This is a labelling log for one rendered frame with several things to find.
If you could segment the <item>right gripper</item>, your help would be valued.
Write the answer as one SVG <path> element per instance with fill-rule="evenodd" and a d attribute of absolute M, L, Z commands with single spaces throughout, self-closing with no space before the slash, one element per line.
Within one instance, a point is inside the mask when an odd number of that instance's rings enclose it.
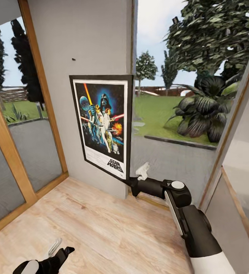
<path fill-rule="evenodd" d="M 146 194 L 152 195 L 152 187 L 153 187 L 153 182 L 156 179 L 152 179 L 152 178 L 146 178 L 146 180 L 138 180 L 138 177 L 130 177 L 129 180 L 125 180 L 123 179 L 123 182 L 131 187 L 132 196 L 137 196 L 140 192 L 144 192 Z"/>

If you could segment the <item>poster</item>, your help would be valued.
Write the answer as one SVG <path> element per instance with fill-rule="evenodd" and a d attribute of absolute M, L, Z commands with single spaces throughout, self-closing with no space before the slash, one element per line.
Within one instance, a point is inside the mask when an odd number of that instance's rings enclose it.
<path fill-rule="evenodd" d="M 132 75 L 70 75 L 84 160 L 130 178 Z"/>

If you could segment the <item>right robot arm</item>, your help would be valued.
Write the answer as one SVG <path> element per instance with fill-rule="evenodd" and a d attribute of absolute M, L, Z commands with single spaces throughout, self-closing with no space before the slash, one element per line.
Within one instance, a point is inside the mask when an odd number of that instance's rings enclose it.
<path fill-rule="evenodd" d="M 192 203 L 187 186 L 180 181 L 148 178 L 150 164 L 145 162 L 135 173 L 123 182 L 131 187 L 132 196 L 140 192 L 166 199 L 177 229 L 185 240 L 186 249 L 195 274 L 235 274 L 219 243 L 211 234 L 211 226 L 205 213 Z M 170 185 L 169 185 L 170 184 Z"/>

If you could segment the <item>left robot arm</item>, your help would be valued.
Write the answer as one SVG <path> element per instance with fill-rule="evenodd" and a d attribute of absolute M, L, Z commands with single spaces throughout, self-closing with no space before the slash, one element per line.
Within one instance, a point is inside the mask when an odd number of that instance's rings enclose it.
<path fill-rule="evenodd" d="M 53 253 L 61 243 L 61 237 L 54 239 L 43 253 L 43 261 L 25 261 L 12 274 L 57 274 L 68 255 L 75 250 L 74 247 L 61 248 L 54 256 Z"/>

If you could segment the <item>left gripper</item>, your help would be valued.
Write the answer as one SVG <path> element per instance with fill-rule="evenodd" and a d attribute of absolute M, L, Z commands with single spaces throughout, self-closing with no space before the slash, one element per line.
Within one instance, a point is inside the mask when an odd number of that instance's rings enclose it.
<path fill-rule="evenodd" d="M 57 274 L 59 272 L 60 267 L 66 261 L 68 255 L 72 253 L 74 250 L 74 247 L 66 247 L 65 249 L 61 248 L 58 250 L 54 257 L 46 259 L 50 264 L 48 274 Z"/>

